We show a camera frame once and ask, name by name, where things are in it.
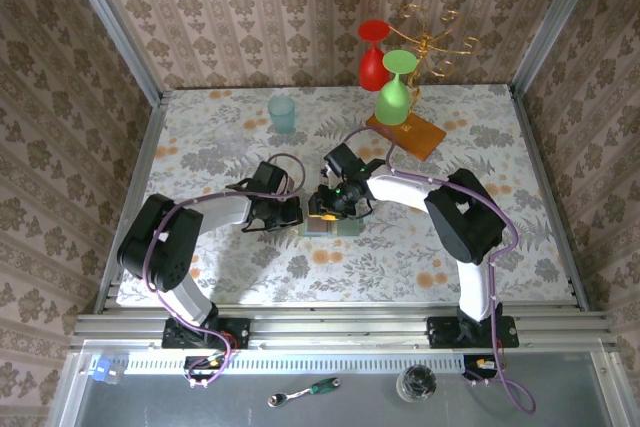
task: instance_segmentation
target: red wine glass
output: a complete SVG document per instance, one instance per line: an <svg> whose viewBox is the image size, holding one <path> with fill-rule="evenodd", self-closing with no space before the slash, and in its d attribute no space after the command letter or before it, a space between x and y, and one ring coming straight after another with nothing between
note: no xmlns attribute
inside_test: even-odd
<svg viewBox="0 0 640 427"><path fill-rule="evenodd" d="M368 20L358 29L360 38L371 42L371 48L360 62L360 86L365 90L378 91L391 80L391 74L382 63L384 53L376 46L376 42L384 40L390 30L384 20Z"/></svg>

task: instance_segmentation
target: wooden board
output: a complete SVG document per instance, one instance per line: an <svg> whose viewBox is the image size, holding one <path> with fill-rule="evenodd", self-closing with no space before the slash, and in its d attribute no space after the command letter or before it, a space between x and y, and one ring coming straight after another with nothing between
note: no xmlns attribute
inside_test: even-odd
<svg viewBox="0 0 640 427"><path fill-rule="evenodd" d="M411 128L405 130L405 124L400 125L384 125L378 119L375 114L369 117L366 124L368 126L383 126L391 130L396 136L398 141L398 147L406 150L414 157L417 157L421 161L424 161L429 154L442 142L447 133L433 125L431 122L427 122L422 117L417 116L413 112L409 114L405 124ZM391 140L390 135L384 131L378 132L384 138Z"/></svg>

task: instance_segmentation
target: white cable tray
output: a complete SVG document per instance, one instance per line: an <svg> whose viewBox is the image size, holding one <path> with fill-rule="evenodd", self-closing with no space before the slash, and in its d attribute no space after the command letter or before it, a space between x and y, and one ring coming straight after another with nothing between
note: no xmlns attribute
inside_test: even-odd
<svg viewBox="0 0 640 427"><path fill-rule="evenodd" d="M185 352L181 357L165 352L134 352L129 355L104 356L125 367L125 375L183 375ZM89 374L93 373L100 356L94 356ZM464 372L462 354L393 354L393 355L330 355L278 354L238 352L231 359L225 374L288 375L288 374L393 374L415 364L426 365L436 374Z"/></svg>

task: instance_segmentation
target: cable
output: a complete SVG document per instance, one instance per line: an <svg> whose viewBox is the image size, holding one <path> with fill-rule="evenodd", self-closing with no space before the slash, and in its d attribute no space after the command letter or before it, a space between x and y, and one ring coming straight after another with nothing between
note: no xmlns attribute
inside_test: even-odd
<svg viewBox="0 0 640 427"><path fill-rule="evenodd" d="M227 337L227 340L233 340L233 351L235 352L238 350L238 339L236 339L230 332L222 331L221 333Z"/></svg>
<svg viewBox="0 0 640 427"><path fill-rule="evenodd" d="M502 370L507 370L507 354L504 351L504 344L498 339L498 348L502 349Z"/></svg>
<svg viewBox="0 0 640 427"><path fill-rule="evenodd" d="M271 163L271 161L273 159L277 159L278 157L288 157L290 159L293 159L295 161L298 161L298 159L291 155L291 154L287 154L285 152L280 152L278 154L273 154L271 157L269 157L267 159L267 162ZM284 187L282 188L282 192L279 192L279 194L284 194L287 191L287 187L289 186L289 174L287 174L286 172L284 173Z"/></svg>
<svg viewBox="0 0 640 427"><path fill-rule="evenodd" d="M156 245L158 243L158 240L160 239L160 235L162 234L162 232L164 232L164 229L167 226L167 224L169 223L169 221L171 220L171 218L180 209L182 209L183 207L187 207L189 205L197 204L197 203L200 203L200 202L207 202L207 201L215 200L215 199L220 199L220 198L223 198L223 197L239 197L239 196L245 196L246 197L246 196L252 195L252 196L256 196L256 197L264 197L264 198L267 198L267 199L284 200L284 199L288 199L290 197L295 197L302 190L302 187L304 186L304 182L305 182L305 180L307 178L307 174L306 174L304 165L302 164L302 161L300 159L298 159L297 157L291 155L291 154L280 153L280 154L275 154L275 155L272 155L271 157L269 157L267 162L269 162L270 160L272 160L272 159L274 159L276 157L288 157L288 158L293 159L294 161L296 161L298 163L298 165L300 166L300 170L302 171L302 180L300 181L300 185L298 185L298 187L296 189L292 190L291 192L288 192L286 194L265 194L265 193L261 193L261 192L238 192L238 191L216 192L216 193L213 193L213 194L202 195L200 197L194 197L192 199L184 200L184 201L174 205L173 208L171 208L169 210L169 212L167 212L167 214L164 216L162 221L160 221L160 224L156 228L156 230L155 230L155 232L153 234L153 237L151 238L151 242L149 243L149 247L147 248L147 253L144 256L144 261L142 262L142 280L143 280L145 286L147 287L147 289L149 290L149 292L158 293L158 289L155 286L151 285L151 279L149 278L149 275L150 275L149 264L151 262L151 256L153 255L153 251L155 250L155 247L156 247ZM203 386L209 385L211 382L216 380L220 376L220 374L222 374L224 369L227 368L227 365L229 365L229 360L231 358L231 346L229 345L229 341L225 338L224 335L220 334L219 332L216 332L215 330L205 329L203 327L195 326L195 325L189 323L186 319L184 319L182 316L180 316L175 310L173 310L171 308L171 306L169 304L167 304L165 302L165 300L160 295L158 295L158 300L160 301L162 306L165 309L167 309L167 311L178 322L180 322L187 329L193 330L195 332L200 332L200 333L205 334L205 335L207 335L207 334L214 335L214 336L218 337L224 343L225 355L224 355L224 361L222 362L222 365L220 366L220 368L218 369L218 371L214 375L212 375L209 379L206 379L206 380L202 381L202 385Z"/></svg>
<svg viewBox="0 0 640 427"><path fill-rule="evenodd" d="M353 132L351 132L349 135L347 135L347 137L345 137L343 142L346 142L347 140L349 140L351 137L353 137L357 133L363 132L365 130L383 131L383 132L389 134L389 136L391 137L391 147L387 151L387 156L385 158L385 162L387 164L387 167L389 168L389 170L391 171L391 173L393 175L401 177L401 178L405 178L405 179L418 180L420 182L425 182L426 181L429 184L435 184L435 185L440 185L440 186L444 186L444 187L449 187L450 189L457 190L458 192L466 194L469 197L472 197L475 200L483 203L486 207L490 208L498 217L500 217L500 219L507 226L507 229L511 233L511 243L509 245L503 247L502 249L493 252L489 256L489 262L488 262L488 266L487 266L488 273L489 273L489 308L491 310L491 320L490 320L490 323L491 323L491 344L492 344L493 356L495 357L495 362L496 362L496 370L498 371L498 375L500 377L500 381L502 382L502 385L504 387L505 392L507 393L507 396L509 397L511 402L520 411L524 412L525 414L533 415L536 412L536 408L537 408L536 401L533 398L533 395L531 395L531 392L529 392L527 390L527 388L524 387L522 384L519 384L518 382L516 382L514 380L511 380L511 379L507 379L505 377L504 369L502 368L502 364L500 362L500 352L498 350L498 334L497 334L497 319L496 319L495 261L501 255L504 255L504 254L507 254L508 252L511 252L513 249L515 249L518 246L518 242L519 242L518 231L516 230L515 226L513 225L513 222L511 222L511 219L509 219L509 217L507 217L507 215L500 209L500 207L498 207L496 204L494 204L491 200L489 200L486 197L478 194L477 192L474 192L471 189L468 189L468 188L463 187L463 186L458 185L458 184L454 184L454 183L449 182L447 180L436 179L436 178L428 177L426 175L421 175L421 174L413 174L411 172L402 172L400 170L395 169L391 165L391 153L393 152L393 149L396 146L397 140L396 140L396 136L393 133L393 131L391 129L387 128L387 127L377 126L377 125L376 126L360 127L359 129L356 129ZM529 398L529 400L531 402L531 408L527 409L524 405L522 405L522 403L520 403L518 401L518 399L516 399L514 397L510 386L513 386L513 387L517 388L518 390L523 392L526 397Z"/></svg>
<svg viewBox="0 0 640 427"><path fill-rule="evenodd" d="M364 214L356 215L355 217L351 218L354 220L360 220L373 214L373 207L371 207L371 201L369 199L367 199L367 205L369 206L369 210L367 210Z"/></svg>
<svg viewBox="0 0 640 427"><path fill-rule="evenodd" d="M188 367L187 367L187 372L184 374L184 378L187 379L189 381L189 383L191 384L192 387L195 387L197 380L195 380L193 378L193 371L196 369L203 369L203 368L211 368L212 364L211 364L211 356L209 357L198 357L196 358L196 360L194 360ZM209 383L205 383L206 381L210 380L213 377L213 374L205 379L202 379L201 382L203 386L207 386L209 385Z"/></svg>

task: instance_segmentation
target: green handle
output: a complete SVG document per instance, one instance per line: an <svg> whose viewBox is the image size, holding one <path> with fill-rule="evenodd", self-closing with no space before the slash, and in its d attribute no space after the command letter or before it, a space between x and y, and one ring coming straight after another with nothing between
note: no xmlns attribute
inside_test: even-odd
<svg viewBox="0 0 640 427"><path fill-rule="evenodd" d="M324 379L320 382L316 382L311 386L311 394L328 394L333 392L340 385L340 381L337 377L331 377L330 379Z"/></svg>

